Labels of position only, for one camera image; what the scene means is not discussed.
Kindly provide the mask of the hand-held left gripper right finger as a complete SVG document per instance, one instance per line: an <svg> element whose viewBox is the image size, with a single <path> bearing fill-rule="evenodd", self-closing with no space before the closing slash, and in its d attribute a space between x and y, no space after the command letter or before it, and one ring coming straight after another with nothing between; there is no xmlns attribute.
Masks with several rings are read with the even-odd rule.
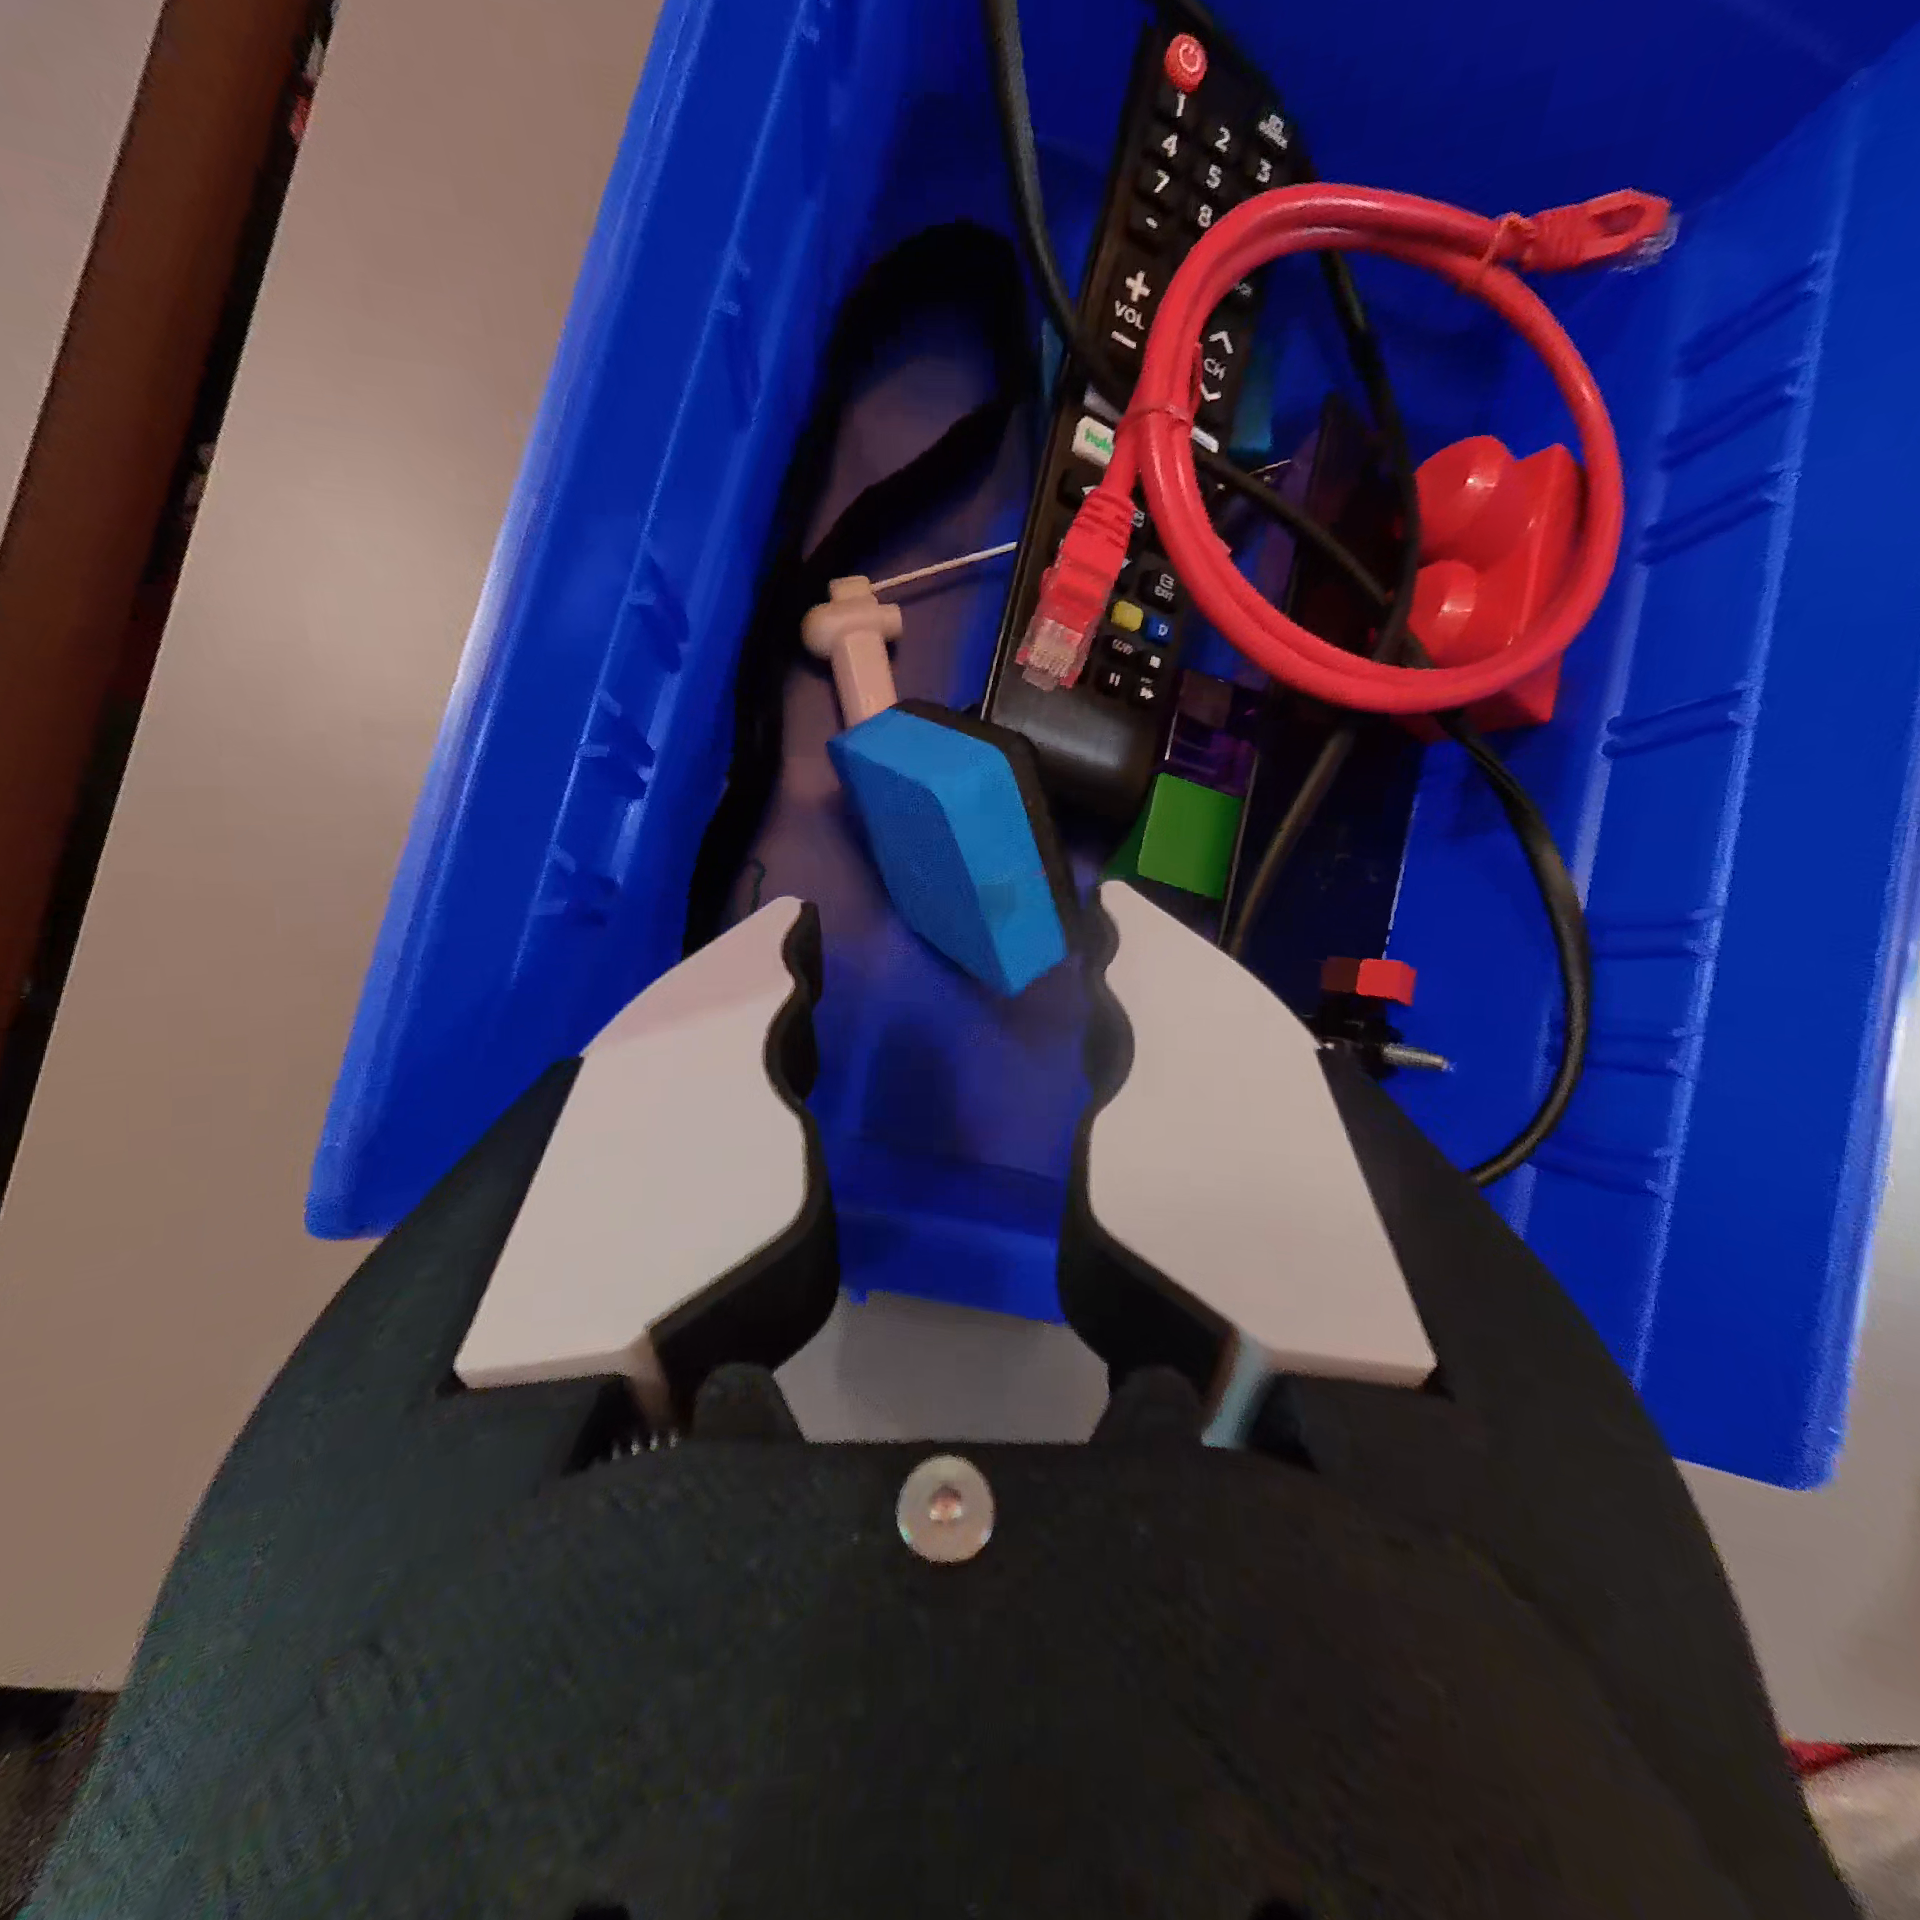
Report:
<svg viewBox="0 0 1920 1920"><path fill-rule="evenodd" d="M1428 1385L1439 1358L1308 1023L1124 880L1096 887L1089 935L1058 1295L1111 1383L1183 1379L1217 1448L1249 1445L1283 1381Z"/></svg>

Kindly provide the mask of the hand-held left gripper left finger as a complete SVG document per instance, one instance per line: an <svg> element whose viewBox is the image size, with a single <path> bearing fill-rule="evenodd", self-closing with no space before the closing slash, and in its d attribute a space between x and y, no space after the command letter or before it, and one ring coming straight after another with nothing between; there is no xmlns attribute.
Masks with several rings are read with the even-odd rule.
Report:
<svg viewBox="0 0 1920 1920"><path fill-rule="evenodd" d="M587 1046L455 1358L466 1388L769 1372L842 1290L819 1120L819 908L781 895Z"/></svg>

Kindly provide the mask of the blue black whiteboard eraser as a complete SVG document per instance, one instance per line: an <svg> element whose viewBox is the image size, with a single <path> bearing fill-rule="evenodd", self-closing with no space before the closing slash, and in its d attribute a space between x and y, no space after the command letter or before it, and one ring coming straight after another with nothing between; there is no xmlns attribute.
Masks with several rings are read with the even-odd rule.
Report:
<svg viewBox="0 0 1920 1920"><path fill-rule="evenodd" d="M1081 895L1033 743L926 700L828 740L828 759L897 917L997 995L1074 946Z"/></svg>

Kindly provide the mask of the blue plastic bin with sticker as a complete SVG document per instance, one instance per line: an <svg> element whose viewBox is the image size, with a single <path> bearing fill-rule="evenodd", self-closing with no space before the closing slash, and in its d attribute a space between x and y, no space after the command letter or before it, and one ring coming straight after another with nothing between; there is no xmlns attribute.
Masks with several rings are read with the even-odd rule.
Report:
<svg viewBox="0 0 1920 1920"><path fill-rule="evenodd" d="M1509 735L1583 885L1596 1032L1495 1204L1668 1445L1842 1452L1917 967L1917 4L1213 4L1358 179L1501 215L1645 188L1663 258L1542 286L1625 468L1620 565ZM680 957L779 489L854 276L1011 207L978 4L666 4L326 1113L379 1235ZM828 944L844 1285L1058 1321L1073 977L984 995L886 910L801 684L746 857ZM1385 947L1462 1163L1561 1038L1498 802L1419 749Z"/></svg>

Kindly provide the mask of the small red black connector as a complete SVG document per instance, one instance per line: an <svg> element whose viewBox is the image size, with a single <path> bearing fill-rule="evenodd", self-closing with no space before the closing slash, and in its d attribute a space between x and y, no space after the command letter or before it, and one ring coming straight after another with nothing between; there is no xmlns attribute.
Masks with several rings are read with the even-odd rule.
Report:
<svg viewBox="0 0 1920 1920"><path fill-rule="evenodd" d="M1451 1073L1442 1054L1407 1042L1416 967L1392 957L1334 955L1323 961L1319 997L1308 1015L1319 1046L1348 1058L1377 1081L1396 1073Z"/></svg>

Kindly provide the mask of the dark purple flat box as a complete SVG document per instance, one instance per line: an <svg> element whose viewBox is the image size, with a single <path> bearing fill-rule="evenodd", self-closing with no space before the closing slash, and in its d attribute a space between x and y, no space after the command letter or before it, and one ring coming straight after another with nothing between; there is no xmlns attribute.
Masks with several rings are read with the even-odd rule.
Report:
<svg viewBox="0 0 1920 1920"><path fill-rule="evenodd" d="M1403 513L1381 436L1352 400L1327 394L1311 428L1285 457L1249 465L1285 502L1342 544L1383 590L1399 583ZM1207 482L1213 523L1243 576L1293 619L1357 657L1378 644L1385 607L1344 568L1303 546L1253 502ZM1283 997L1311 999L1333 955L1374 955L1385 947L1399 887L1399 862L1421 771L1419 748L1400 733L1355 722L1256 668L1199 612L1191 616L1185 664L1156 769L1244 798L1234 872L1223 904L1148 881L1137 873L1142 802L1101 877L1124 880L1218 946L1237 947ZM1291 805L1342 723L1355 726L1348 754L1291 842L1260 898L1254 885Z"/></svg>

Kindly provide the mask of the green block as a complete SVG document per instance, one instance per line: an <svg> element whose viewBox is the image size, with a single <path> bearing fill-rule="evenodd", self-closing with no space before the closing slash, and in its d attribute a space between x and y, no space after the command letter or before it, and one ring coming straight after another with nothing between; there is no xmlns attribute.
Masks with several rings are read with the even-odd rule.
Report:
<svg viewBox="0 0 1920 1920"><path fill-rule="evenodd" d="M1237 872L1244 795L1160 771L1148 787L1137 831L1135 873L1215 905Z"/></svg>

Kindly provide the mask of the beige plastic peg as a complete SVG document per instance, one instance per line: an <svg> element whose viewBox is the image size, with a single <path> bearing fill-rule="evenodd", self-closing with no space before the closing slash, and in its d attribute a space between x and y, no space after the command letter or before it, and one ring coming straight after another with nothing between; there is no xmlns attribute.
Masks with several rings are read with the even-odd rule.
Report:
<svg viewBox="0 0 1920 1920"><path fill-rule="evenodd" d="M802 616L801 640L828 668L842 729L901 702L892 645L903 631L905 610L882 600L867 576L831 579L827 600Z"/></svg>

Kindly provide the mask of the thin metal pin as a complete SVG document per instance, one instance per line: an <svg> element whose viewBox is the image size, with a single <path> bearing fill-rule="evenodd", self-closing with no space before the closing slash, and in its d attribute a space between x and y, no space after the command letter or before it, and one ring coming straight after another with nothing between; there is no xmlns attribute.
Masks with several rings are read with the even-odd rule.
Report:
<svg viewBox="0 0 1920 1920"><path fill-rule="evenodd" d="M973 571L989 564L999 564L1007 557L1016 556L1019 550L1020 550L1020 540L1002 540L993 546L981 546L965 553L957 553L938 562L930 562L918 568L910 568L910 569L875 579L873 590L878 597L901 596L908 590L923 587L933 582L948 579L954 573Z"/></svg>

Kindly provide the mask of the red toy building brick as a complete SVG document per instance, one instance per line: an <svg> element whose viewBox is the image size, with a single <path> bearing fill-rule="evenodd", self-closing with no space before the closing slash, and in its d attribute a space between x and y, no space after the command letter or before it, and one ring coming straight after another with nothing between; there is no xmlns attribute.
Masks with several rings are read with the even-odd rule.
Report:
<svg viewBox="0 0 1920 1920"><path fill-rule="evenodd" d="M1571 569L1585 471L1562 443L1521 457L1475 436L1428 456L1414 484L1421 564L1409 631L1437 668L1502 659Z"/></svg>

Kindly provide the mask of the black tv remote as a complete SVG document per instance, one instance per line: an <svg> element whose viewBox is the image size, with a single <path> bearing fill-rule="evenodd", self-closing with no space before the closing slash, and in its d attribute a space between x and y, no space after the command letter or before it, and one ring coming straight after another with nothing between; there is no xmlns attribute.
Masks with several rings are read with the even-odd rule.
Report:
<svg viewBox="0 0 1920 1920"><path fill-rule="evenodd" d="M987 722L1033 748L1050 803L1129 826L1148 798L1179 703L1191 597L1146 508L1077 675L1039 684L1022 659L1045 571L1104 476L1150 324L1177 268L1227 211L1291 172L1291 127L1258 69L1172 9L1142 26L1116 112L1115 153L1089 228L1077 294L1095 370L1063 349L1036 480L983 695Z"/></svg>

